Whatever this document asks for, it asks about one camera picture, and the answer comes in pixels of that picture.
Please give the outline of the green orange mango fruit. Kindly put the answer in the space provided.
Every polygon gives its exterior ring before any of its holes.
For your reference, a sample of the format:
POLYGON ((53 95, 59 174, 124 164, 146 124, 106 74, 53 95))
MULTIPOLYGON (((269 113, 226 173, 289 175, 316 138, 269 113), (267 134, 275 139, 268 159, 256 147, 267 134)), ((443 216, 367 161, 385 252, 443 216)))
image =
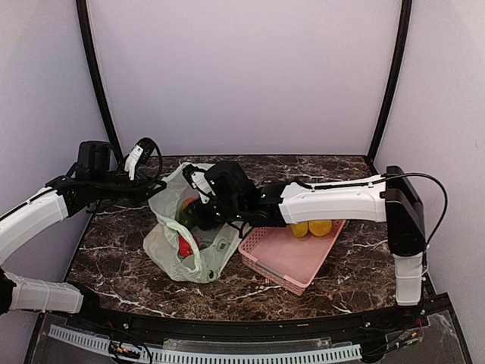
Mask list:
POLYGON ((179 209, 179 222, 187 229, 191 230, 199 223, 196 207, 199 200, 194 198, 185 199, 179 209))

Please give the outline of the black rear left frame post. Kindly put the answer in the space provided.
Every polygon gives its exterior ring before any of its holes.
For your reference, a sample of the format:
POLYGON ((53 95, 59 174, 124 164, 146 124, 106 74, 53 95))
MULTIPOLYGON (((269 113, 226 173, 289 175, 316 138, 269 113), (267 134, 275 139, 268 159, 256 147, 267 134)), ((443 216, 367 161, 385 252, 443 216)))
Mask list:
POLYGON ((105 94, 105 88, 102 81, 102 75, 99 69, 99 63, 95 51, 95 43, 92 34, 91 23, 89 19, 88 1, 76 0, 77 18, 80 28, 80 34, 83 42, 86 63, 89 70, 89 75, 92 82, 92 88, 95 93, 95 99, 102 118, 103 127, 105 129, 108 141, 114 147, 118 155, 122 155, 120 141, 115 130, 114 122, 111 116, 111 111, 108 105, 108 100, 105 94))

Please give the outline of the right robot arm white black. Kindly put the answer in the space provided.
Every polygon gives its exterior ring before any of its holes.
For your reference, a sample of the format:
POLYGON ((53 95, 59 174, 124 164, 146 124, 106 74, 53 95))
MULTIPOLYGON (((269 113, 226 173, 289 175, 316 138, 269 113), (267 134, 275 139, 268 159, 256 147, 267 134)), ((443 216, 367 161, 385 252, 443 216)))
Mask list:
POLYGON ((254 228, 282 228, 318 220, 364 220, 387 225, 395 260, 396 302, 387 312, 392 328, 416 316, 421 300, 423 257, 427 248, 423 203, 397 166, 359 180, 306 184, 298 180, 257 188, 238 162, 204 169, 192 164, 182 175, 198 192, 190 204, 200 228, 242 222, 254 228))

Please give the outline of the light green plastic bag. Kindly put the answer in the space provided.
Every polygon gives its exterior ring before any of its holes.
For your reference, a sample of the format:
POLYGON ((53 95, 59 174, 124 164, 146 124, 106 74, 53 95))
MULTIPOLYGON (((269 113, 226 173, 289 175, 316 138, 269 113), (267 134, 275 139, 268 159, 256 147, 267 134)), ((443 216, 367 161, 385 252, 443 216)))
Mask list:
POLYGON ((236 252, 242 238, 238 227, 223 224, 203 231, 182 223, 180 209, 198 193, 183 176, 188 162, 162 180, 167 188, 149 199, 157 224, 143 241, 148 257, 173 281, 208 284, 216 281, 236 252))

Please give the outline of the black front curved rail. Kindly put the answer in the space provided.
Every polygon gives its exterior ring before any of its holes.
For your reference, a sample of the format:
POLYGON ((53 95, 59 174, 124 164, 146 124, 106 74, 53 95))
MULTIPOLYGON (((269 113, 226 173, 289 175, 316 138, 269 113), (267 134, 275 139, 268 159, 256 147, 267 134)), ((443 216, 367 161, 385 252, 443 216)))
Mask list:
POLYGON ((162 318, 100 309, 95 315, 48 314, 47 319, 60 319, 61 324, 115 338, 135 337, 146 343, 161 343, 168 338, 181 340, 222 340, 257 342, 300 340, 330 337, 334 342, 367 341, 390 331, 415 328, 415 318, 429 317, 451 307, 446 293, 423 299, 416 308, 395 306, 347 315, 286 321, 216 322, 162 318))

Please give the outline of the dark purple grape bunch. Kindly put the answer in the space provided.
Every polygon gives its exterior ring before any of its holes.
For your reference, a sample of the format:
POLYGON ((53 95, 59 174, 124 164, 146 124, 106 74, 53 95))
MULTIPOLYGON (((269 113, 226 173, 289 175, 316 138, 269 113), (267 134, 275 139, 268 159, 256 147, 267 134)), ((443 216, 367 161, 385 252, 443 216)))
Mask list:
POLYGON ((210 231, 223 225, 224 223, 217 219, 199 219, 196 222, 196 226, 202 231, 210 231))

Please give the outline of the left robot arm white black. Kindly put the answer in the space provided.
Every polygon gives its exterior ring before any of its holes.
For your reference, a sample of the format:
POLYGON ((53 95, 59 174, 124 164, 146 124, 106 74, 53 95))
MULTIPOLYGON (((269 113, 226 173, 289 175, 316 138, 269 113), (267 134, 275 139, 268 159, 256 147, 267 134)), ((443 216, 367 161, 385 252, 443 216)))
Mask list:
MULTIPOLYGON (((85 141, 79 146, 77 161, 68 172, 45 184, 32 197, 1 217, 1 261, 6 262, 22 246, 52 225, 104 201, 131 199, 145 202, 167 184, 160 171, 152 177, 139 172, 152 155, 161 155, 158 145, 145 137, 127 156, 114 145, 85 141)), ((91 331, 107 324, 107 315, 97 307, 96 294, 80 284, 55 283, 25 278, 1 271, 1 312, 14 310, 66 312, 91 331)))

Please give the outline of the red apple fruit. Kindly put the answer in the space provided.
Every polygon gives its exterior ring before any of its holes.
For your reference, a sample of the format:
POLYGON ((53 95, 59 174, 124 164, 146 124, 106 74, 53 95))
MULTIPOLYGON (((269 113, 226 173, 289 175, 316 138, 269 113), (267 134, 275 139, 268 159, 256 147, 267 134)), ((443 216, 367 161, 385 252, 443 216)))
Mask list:
POLYGON ((178 256, 180 258, 187 258, 193 254, 193 249, 190 246, 189 242, 183 237, 178 237, 179 249, 178 249, 178 256))

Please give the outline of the clear acrylic front panel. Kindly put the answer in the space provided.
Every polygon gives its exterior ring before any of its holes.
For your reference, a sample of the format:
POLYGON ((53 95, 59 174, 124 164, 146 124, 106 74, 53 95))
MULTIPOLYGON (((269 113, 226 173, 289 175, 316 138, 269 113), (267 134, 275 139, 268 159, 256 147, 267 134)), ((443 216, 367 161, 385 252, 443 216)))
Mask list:
POLYGON ((103 334, 47 316, 26 363, 466 363, 447 313, 434 314, 423 328, 388 334, 369 343, 330 337, 300 340, 225 341, 165 338, 143 343, 137 337, 103 334))

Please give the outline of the black rear right frame post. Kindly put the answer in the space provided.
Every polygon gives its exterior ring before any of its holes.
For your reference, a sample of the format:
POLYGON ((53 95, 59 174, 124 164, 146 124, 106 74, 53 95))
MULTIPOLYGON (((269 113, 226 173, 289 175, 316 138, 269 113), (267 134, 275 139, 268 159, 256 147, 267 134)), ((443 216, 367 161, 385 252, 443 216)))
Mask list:
POLYGON ((367 152, 367 160, 373 164, 377 157, 380 145, 383 141, 384 131, 393 106, 394 96, 399 81, 399 75, 404 58, 405 47, 408 38, 408 29, 411 20, 412 0, 402 0, 399 12, 399 23, 396 32, 396 41, 393 50, 390 71, 386 82, 386 88, 383 94, 379 115, 374 128, 371 144, 367 152))

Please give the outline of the yellow corn cob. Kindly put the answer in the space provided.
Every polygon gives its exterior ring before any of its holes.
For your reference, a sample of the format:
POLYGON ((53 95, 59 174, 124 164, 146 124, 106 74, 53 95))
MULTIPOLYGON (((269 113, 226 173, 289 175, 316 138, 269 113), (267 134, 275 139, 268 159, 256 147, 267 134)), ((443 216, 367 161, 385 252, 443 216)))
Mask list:
POLYGON ((290 227, 290 230, 292 231, 293 235, 298 239, 303 238, 308 234, 308 222, 307 221, 300 222, 300 223, 297 223, 297 224, 291 224, 289 227, 290 227))

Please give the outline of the pink perforated plastic basket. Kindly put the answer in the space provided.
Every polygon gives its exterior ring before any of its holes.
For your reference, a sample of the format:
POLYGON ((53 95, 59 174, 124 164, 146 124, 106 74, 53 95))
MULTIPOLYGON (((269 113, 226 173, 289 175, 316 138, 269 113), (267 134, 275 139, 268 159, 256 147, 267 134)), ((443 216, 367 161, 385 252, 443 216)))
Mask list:
POLYGON ((307 234, 297 238, 288 228, 258 227, 239 245, 242 262, 268 280, 303 295, 323 265, 341 230, 344 220, 333 222, 322 237, 307 234))

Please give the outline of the black frame post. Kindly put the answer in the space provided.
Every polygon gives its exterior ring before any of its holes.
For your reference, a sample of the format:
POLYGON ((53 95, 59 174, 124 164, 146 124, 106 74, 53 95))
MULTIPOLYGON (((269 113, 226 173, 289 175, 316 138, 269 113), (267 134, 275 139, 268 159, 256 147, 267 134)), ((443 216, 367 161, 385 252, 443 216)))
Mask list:
POLYGON ((102 118, 103 127, 105 129, 108 141, 114 147, 118 155, 122 155, 120 141, 115 130, 114 122, 111 116, 111 111, 108 105, 108 100, 105 94, 105 88, 102 81, 102 75, 99 69, 99 63, 95 51, 95 43, 92 34, 91 23, 89 19, 88 1, 76 0, 77 18, 80 28, 80 34, 83 42, 86 63, 89 70, 89 75, 92 82, 92 88, 95 93, 95 99, 102 118))
POLYGON ((380 145, 383 141, 384 131, 393 106, 394 96, 399 81, 399 75, 404 58, 405 47, 408 38, 408 29, 411 20, 412 0, 402 0, 399 12, 399 23, 396 32, 396 41, 393 50, 390 71, 386 82, 386 88, 383 94, 379 115, 374 128, 371 144, 367 152, 367 160, 373 164, 377 157, 380 145))

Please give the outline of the yellow pear fruit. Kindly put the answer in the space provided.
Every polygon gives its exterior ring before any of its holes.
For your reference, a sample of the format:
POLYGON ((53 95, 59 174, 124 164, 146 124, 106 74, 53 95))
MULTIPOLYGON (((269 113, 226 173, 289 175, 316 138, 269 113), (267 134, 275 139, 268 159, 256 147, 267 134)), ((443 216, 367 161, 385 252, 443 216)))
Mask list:
POLYGON ((331 220, 317 220, 308 223, 309 232, 315 237, 323 237, 328 235, 333 228, 331 220))

